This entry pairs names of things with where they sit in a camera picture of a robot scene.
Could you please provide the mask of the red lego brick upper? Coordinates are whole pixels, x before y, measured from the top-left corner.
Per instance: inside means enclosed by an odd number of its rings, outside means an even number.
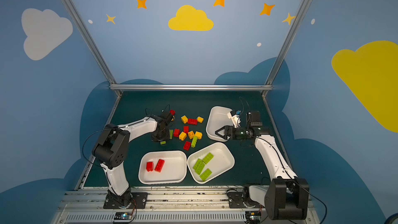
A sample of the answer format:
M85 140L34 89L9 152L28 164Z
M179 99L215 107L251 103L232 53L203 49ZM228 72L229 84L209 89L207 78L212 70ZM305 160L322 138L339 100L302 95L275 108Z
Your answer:
M198 124L198 120L189 118L188 121L187 121L187 124L197 125Z

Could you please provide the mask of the red lego brick centre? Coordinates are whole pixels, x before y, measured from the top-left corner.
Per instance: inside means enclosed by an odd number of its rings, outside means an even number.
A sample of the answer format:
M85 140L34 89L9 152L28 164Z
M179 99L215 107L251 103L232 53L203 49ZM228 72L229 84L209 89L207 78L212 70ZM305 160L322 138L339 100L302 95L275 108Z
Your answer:
M180 136L180 130L179 129L175 129L173 131L173 137L179 138L179 136Z

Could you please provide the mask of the white tray middle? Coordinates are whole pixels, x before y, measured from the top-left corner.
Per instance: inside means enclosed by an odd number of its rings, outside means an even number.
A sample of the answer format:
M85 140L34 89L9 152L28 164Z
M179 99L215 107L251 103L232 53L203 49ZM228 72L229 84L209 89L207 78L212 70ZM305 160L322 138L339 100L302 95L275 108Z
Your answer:
M193 167L198 159L203 160L205 156L209 153L211 153L214 157L210 160L208 164L204 166L202 173L209 169L211 171L211 174L206 178L206 180L202 180L200 175L195 172ZM206 184L207 182L217 178L218 176L232 169L234 166L235 158L233 157L227 146L221 142L216 142L209 146L206 146L205 148L191 154L187 158L187 167L194 181L201 185Z

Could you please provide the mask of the red lego brick long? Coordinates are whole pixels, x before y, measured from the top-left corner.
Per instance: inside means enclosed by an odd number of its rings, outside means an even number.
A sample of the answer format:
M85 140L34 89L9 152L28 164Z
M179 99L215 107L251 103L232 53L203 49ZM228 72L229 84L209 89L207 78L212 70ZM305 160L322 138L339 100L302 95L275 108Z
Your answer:
M165 164L165 161L163 159L159 159L157 164L156 164L156 166L155 166L155 168L154 168L154 170L156 172L160 173L162 171L162 169L163 169L164 164Z

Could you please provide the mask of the aluminium frame post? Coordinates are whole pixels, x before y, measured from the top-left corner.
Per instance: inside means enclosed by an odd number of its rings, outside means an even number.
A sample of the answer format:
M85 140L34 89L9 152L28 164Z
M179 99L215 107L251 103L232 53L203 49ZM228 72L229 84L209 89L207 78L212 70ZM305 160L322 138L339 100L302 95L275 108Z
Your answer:
M75 26L77 27L78 31L82 35L85 43L87 44L89 50L91 51L94 59L96 60L97 64L99 65L100 69L102 70L103 74L105 75L106 79L108 80L110 85L116 84L116 80L110 71L109 66L107 65L105 59L103 58L99 48L97 47L93 37L89 33L89 30L80 15L79 11L77 10L73 0L61 0L64 7L66 8L67 12L69 13L70 17L72 18Z
M286 36L284 42L283 42L281 50L273 64L273 66L269 72L269 75L267 77L267 80L265 82L267 89L262 91L262 98L264 100L266 98L267 93L269 91L271 91L273 88L272 85L277 76L277 73L278 73L278 71L279 71L288 51L289 51L290 46L292 45L292 43L294 41L294 38L300 28L302 21L305 18L305 15L306 15L312 1L313 0L302 0L297 9L293 24L290 25L289 31L287 33L287 36Z

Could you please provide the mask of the white tray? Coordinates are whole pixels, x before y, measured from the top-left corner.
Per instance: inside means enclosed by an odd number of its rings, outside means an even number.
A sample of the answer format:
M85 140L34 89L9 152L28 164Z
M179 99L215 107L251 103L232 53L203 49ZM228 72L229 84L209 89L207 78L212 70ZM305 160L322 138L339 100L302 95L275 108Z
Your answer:
M211 153L214 157L210 160L208 164L204 166L202 173L209 169L211 171L211 174L206 178L206 180L202 180L200 175L195 172L193 167L198 159L203 160L205 156L209 153ZM221 142L216 142L209 146L206 146L205 148L191 154L187 158L187 167L194 181L201 185L206 184L207 182L217 178L218 176L232 169L234 166L235 158L233 157L227 146Z
M162 171L154 170L159 159L163 159L165 164ZM146 171L146 163L153 162L153 171ZM146 185L155 184L174 184L184 180L187 174L187 157L184 152L179 150L155 151L146 153L140 162L138 179Z
M214 106L210 110L210 114L207 121L206 133L209 139L218 141L218 142L226 142L224 138L218 136L216 131L224 126L233 125L233 122L230 118L228 118L227 114L230 113L232 109L222 106Z

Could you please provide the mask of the green lego large brick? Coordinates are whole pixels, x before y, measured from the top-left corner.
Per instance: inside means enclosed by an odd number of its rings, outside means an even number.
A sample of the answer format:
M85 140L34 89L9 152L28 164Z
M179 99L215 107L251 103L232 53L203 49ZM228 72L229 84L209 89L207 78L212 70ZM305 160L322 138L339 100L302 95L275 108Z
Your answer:
M202 159L202 161L203 161L205 164L208 164L208 163L212 160L213 157L214 157L213 154L209 152L209 153Z

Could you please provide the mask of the yellow lego brick right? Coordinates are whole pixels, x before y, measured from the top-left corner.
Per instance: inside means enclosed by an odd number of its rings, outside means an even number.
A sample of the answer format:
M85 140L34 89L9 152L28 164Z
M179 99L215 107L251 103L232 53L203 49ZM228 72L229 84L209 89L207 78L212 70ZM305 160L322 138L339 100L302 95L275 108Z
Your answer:
M195 132L195 136L200 140L203 135L201 132L197 131L197 132Z

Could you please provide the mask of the yellow lego hollow brick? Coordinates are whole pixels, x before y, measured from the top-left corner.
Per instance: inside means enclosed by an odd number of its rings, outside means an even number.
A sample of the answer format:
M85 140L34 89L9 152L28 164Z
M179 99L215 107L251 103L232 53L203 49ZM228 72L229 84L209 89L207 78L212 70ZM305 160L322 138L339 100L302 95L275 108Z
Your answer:
M193 131L190 131L189 133L188 133L188 137L189 137L189 139L193 139L194 138L194 135L195 135L195 133L193 132Z

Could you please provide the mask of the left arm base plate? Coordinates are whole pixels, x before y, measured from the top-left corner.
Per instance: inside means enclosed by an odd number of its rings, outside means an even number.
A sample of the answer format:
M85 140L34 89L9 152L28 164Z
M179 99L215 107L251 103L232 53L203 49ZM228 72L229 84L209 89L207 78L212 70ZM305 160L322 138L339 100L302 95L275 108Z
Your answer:
M148 193L146 192L125 192L122 196L117 196L110 191L105 198L103 209L144 209Z

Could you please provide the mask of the green lego brick long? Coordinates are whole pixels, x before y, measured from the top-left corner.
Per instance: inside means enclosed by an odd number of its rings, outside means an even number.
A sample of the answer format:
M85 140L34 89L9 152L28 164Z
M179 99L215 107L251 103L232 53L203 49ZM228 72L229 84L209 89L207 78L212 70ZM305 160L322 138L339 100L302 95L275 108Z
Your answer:
M198 159L193 166L193 170L196 171L201 164L202 164L202 160Z

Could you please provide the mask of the left controller board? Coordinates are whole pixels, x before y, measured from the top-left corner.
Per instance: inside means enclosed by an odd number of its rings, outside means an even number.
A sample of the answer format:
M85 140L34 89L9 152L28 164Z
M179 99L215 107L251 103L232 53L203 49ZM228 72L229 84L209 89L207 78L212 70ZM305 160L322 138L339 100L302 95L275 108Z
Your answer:
M131 212L116 212L114 214L113 223L130 223L133 219Z

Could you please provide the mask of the red lego brick small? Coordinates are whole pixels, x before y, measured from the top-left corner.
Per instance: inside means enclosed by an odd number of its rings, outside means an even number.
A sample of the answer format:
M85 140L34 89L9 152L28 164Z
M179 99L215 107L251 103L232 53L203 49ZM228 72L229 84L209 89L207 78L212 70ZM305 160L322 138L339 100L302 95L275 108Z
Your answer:
M146 163L146 171L147 172L153 171L153 162L152 161Z

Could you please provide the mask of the red lego brick lower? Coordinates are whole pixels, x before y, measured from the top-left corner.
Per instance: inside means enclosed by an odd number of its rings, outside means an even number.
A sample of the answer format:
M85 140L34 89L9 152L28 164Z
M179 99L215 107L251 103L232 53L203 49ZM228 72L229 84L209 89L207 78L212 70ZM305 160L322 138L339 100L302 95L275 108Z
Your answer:
M184 144L184 146L183 146L183 149L186 150L186 151L188 151L188 150L190 149L190 147L191 147L191 142L186 141L185 144Z

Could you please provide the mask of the yellow lego brick upper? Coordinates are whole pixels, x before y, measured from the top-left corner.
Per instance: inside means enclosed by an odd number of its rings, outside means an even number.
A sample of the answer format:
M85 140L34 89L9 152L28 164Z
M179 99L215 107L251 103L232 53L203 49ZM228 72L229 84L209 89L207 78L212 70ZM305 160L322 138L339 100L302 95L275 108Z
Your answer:
M187 118L186 116L182 116L182 117L181 117L181 121L182 121L184 124L186 124L186 123L188 123L188 118Z

